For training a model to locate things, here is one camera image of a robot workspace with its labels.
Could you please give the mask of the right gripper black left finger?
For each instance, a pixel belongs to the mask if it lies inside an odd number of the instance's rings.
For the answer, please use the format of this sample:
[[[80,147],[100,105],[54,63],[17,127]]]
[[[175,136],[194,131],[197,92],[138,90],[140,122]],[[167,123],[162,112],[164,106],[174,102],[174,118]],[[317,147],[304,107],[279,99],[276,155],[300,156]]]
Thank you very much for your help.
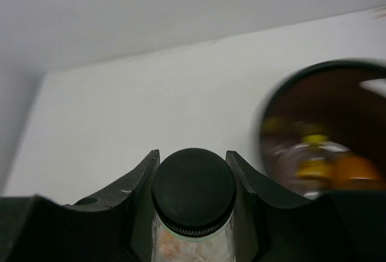
[[[1,261],[151,261],[150,187],[160,154],[73,205],[1,198]]]

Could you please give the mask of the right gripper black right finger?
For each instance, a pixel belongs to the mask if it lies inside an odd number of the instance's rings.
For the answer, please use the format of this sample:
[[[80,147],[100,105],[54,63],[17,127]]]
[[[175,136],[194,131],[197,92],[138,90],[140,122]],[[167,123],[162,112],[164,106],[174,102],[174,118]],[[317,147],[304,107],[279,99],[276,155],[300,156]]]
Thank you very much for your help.
[[[333,191],[306,199],[255,170],[237,152],[237,261],[384,261],[385,193]]]

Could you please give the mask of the clear bottle yellow cap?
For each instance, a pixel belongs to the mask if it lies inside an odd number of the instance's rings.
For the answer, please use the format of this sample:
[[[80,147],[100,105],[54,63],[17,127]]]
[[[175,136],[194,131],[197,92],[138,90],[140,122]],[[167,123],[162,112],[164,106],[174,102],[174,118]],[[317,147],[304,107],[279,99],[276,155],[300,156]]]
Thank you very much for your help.
[[[348,152],[325,134],[306,135],[279,156],[274,172],[277,183],[314,200],[331,188],[335,160]]]

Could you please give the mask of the clear bottle black label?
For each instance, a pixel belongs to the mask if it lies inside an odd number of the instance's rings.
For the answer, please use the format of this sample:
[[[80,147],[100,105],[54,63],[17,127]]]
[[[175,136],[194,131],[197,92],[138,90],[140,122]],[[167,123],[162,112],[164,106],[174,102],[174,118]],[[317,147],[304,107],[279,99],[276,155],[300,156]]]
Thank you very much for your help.
[[[188,148],[169,155],[151,186],[152,261],[235,261],[236,180],[216,153]]]

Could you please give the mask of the orange bottle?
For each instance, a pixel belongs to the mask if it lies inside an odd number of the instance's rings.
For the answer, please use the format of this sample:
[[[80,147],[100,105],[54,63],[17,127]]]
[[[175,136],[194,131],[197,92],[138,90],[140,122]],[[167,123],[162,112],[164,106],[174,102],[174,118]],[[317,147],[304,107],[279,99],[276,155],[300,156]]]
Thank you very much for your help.
[[[385,190],[385,179],[369,159],[346,155],[335,161],[334,188]]]

